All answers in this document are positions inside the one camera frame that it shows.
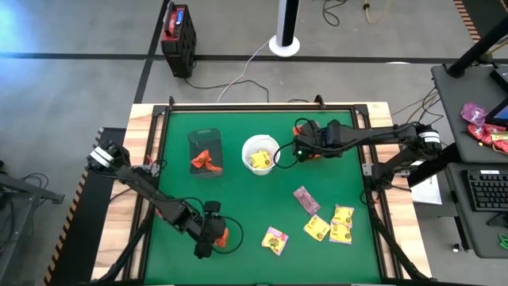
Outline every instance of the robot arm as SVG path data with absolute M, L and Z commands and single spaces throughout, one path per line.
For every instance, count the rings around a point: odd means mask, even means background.
M 196 241 L 194 255 L 209 257 L 215 240 L 225 232 L 225 220 L 218 212 L 219 202 L 202 202 L 196 198 L 176 199 L 157 190 L 145 178 L 147 173 L 141 168 L 133 168 L 129 151 L 112 141 L 101 143 L 87 158 L 87 170 L 100 176 L 117 179 L 142 195 L 160 211 L 162 219 L 181 234 L 188 233 Z M 186 199 L 199 201 L 201 215 Z
M 391 185 L 394 174 L 410 172 L 417 160 L 433 160 L 441 154 L 439 134 L 430 126 L 408 123 L 402 126 L 354 129 L 332 120 L 324 128 L 307 121 L 294 137 L 294 155 L 300 162 L 316 155 L 324 158 L 342 157 L 345 151 L 363 145 L 401 144 L 405 148 L 386 163 L 364 165 L 371 174 L 375 189 Z

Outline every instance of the yellow label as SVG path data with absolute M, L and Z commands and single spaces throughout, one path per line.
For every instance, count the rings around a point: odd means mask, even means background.
M 280 255 L 287 243 L 287 238 L 286 234 L 270 226 L 264 235 L 261 246 L 268 247 L 275 254 Z
M 330 241 L 351 244 L 351 228 L 343 223 L 332 222 L 330 231 Z
M 323 238 L 325 238 L 327 233 L 330 231 L 330 225 L 317 215 L 313 215 L 313 217 L 303 227 L 303 229 L 314 239 L 322 241 Z
M 254 168 L 270 168 L 271 158 L 270 153 L 266 151 L 259 151 L 250 156 L 251 166 Z
M 333 214 L 332 222 L 341 222 L 352 226 L 352 213 L 355 211 L 352 207 L 335 206 L 335 214 Z

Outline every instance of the concrete floor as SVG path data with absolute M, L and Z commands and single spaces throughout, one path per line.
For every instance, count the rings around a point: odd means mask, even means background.
M 188 0 L 202 55 L 249 55 L 275 33 L 276 1 Z M 0 0 L 0 52 L 146 54 L 162 0 Z M 381 10 L 384 1 L 372 1 Z M 300 56 L 458 57 L 472 44 L 452 0 L 394 0 L 392 11 L 369 25 L 363 1 L 336 8 L 339 27 L 321 17 L 322 0 L 304 0 L 297 35 Z M 264 14 L 248 11 L 262 10 Z M 260 54 L 269 55 L 266 48 Z M 126 127 L 144 60 L 0 59 L 0 158 L 12 176 L 44 172 L 48 188 L 67 194 L 62 205 L 44 205 L 36 234 L 24 252 L 19 277 L 42 284 L 56 239 L 97 130 Z M 190 81 L 228 83 L 242 62 L 199 62 Z M 431 65 L 252 62 L 246 79 L 270 90 L 272 102 L 387 101 L 391 110 L 433 87 Z M 199 91 L 154 61 L 142 102 L 214 102 L 220 90 Z M 223 102 L 264 102 L 264 91 L 232 87 Z M 411 109 L 394 117 L 402 123 Z M 433 112 L 443 113 L 439 104 Z M 428 115 L 426 122 L 433 120 Z M 435 127 L 452 142 L 443 118 Z M 502 285 L 508 261 L 452 253 L 456 228 L 446 219 L 420 221 L 433 275 L 439 280 Z

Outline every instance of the orange object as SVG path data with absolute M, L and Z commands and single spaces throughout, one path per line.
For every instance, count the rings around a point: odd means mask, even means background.
M 222 170 L 221 167 L 214 166 L 211 162 L 212 162 L 212 157 L 210 156 L 210 151 L 208 151 L 208 150 L 201 152 L 197 157 L 195 157 L 191 161 L 191 163 L 196 168 L 203 168 L 203 166 L 204 166 L 204 167 L 206 167 L 206 169 L 208 169 L 212 172 L 217 172 L 217 171 Z
M 224 229 L 224 235 L 222 235 L 220 238 L 217 238 L 215 240 L 215 245 L 218 247 L 225 247 L 226 243 L 228 242 L 228 237 L 229 237 L 229 230 L 226 227 Z

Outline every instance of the green mat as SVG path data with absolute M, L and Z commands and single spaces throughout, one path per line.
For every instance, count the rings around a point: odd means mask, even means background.
M 267 176 L 255 176 L 242 163 L 241 148 L 256 134 L 269 134 L 283 145 L 292 140 L 296 118 L 309 118 L 325 126 L 331 119 L 352 125 L 349 112 L 174 113 L 169 118 L 160 190 L 175 197 L 195 196 L 203 202 L 218 200 L 221 213 L 244 227 L 243 245 L 232 254 L 213 253 L 199 260 L 194 241 L 155 218 L 152 229 L 146 284 L 298 284 L 380 282 L 367 208 L 360 202 L 363 190 L 356 149 L 341 159 L 316 159 L 291 169 L 275 168 Z M 221 131 L 224 174 L 196 179 L 189 173 L 187 134 L 192 130 Z M 281 164 L 294 161 L 284 149 Z M 336 203 L 354 207 L 352 245 L 314 240 L 303 227 L 309 221 L 293 191 L 305 186 L 321 205 L 317 213 L 325 221 Z M 229 245 L 240 231 L 231 222 Z M 289 236 L 281 256 L 261 247 L 269 226 Z

